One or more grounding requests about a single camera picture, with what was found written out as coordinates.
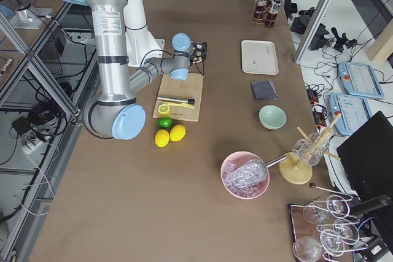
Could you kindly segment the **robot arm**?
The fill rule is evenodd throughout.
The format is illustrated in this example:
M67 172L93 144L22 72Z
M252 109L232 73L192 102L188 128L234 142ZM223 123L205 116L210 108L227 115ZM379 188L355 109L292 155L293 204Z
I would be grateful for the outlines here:
M195 44L188 35L177 33L172 57L158 57L160 46L147 29L142 0L62 1L91 8L101 93L84 107L85 126L116 139L136 137L146 121L136 93L160 74L185 80Z
M29 0L1 0L1 13L17 29L39 29L53 9L34 7Z

